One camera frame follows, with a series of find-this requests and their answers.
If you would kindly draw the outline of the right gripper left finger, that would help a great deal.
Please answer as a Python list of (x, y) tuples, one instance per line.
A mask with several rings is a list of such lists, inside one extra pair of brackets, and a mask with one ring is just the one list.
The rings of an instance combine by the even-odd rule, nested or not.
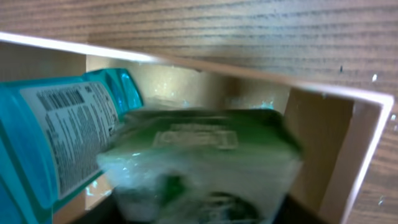
[(71, 224), (123, 224), (124, 218), (116, 205), (112, 193), (100, 202), (94, 209), (82, 215)]

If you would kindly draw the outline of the teal mouthwash bottle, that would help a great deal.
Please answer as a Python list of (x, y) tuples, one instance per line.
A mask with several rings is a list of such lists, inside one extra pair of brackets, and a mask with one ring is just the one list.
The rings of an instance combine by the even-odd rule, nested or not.
[(125, 68), (1, 83), (1, 222), (51, 223), (101, 171), (123, 114), (141, 108)]

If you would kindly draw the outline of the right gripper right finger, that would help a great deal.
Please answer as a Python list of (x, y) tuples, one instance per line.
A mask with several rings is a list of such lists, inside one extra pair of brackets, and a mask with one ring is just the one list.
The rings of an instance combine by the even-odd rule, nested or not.
[(273, 224), (327, 224), (291, 195), (285, 197)]

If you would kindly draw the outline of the green white packet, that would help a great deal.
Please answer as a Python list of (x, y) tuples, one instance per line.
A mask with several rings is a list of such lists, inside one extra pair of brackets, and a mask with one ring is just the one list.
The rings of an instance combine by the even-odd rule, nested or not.
[(130, 222), (270, 223), (303, 159), (274, 110), (137, 110), (97, 163)]

